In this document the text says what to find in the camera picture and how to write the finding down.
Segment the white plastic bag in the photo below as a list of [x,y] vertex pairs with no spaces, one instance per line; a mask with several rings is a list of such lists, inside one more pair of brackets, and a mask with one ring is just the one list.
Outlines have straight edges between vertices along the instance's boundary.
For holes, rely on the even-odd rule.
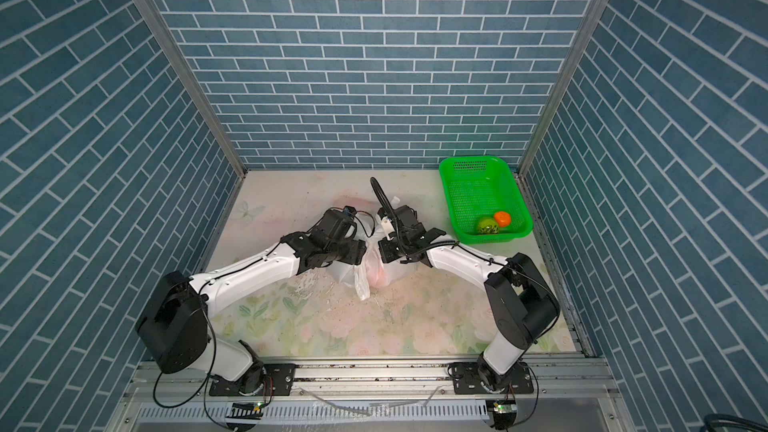
[[357,210],[354,238],[364,240],[367,247],[360,265],[335,261],[325,268],[334,281],[353,289],[360,300],[365,300],[372,290],[383,289],[418,270],[416,263],[403,264],[399,259],[391,263],[382,261],[379,241],[384,238],[385,230],[377,213],[379,205],[349,195],[335,198],[333,205],[339,208],[351,206]]

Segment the green plastic basket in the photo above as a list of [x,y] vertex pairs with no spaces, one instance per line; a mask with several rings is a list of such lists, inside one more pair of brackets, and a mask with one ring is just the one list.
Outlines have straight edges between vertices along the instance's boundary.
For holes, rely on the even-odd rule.
[[[452,227],[466,244],[509,242],[528,236],[533,220],[514,175],[502,159],[493,156],[451,157],[439,165]],[[497,234],[475,233],[481,217],[495,212],[511,215],[511,225]]]

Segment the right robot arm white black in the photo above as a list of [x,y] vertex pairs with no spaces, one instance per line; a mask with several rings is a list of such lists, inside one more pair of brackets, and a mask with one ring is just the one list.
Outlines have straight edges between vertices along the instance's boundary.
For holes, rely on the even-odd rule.
[[426,229],[407,205],[377,212],[385,264],[423,263],[485,290],[497,333],[478,359],[478,374],[491,391],[511,383],[510,370],[545,335],[561,313],[556,295],[523,253],[491,255],[460,243],[443,230]]

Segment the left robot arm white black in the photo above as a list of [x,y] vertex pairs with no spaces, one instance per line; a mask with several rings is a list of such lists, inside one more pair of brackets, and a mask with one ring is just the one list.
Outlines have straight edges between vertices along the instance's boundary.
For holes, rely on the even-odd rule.
[[366,241],[356,237],[353,207],[330,208],[307,231],[287,234],[263,252],[211,272],[161,277],[136,324],[160,371],[189,368],[236,382],[255,370],[256,354],[211,330],[212,318],[233,303],[275,282],[335,262],[356,266]]

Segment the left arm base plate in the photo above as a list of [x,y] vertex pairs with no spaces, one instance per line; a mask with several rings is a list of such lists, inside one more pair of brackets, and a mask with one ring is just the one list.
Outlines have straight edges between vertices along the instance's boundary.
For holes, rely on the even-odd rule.
[[251,366],[236,381],[228,381],[214,375],[209,388],[213,397],[262,397],[288,396],[295,378],[293,363],[272,363]]

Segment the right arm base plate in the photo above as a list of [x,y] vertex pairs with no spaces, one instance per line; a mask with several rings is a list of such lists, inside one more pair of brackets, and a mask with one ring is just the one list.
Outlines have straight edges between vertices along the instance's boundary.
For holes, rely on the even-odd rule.
[[447,373],[457,395],[531,394],[535,389],[525,362],[516,363],[505,374],[498,374],[482,360],[453,362]]

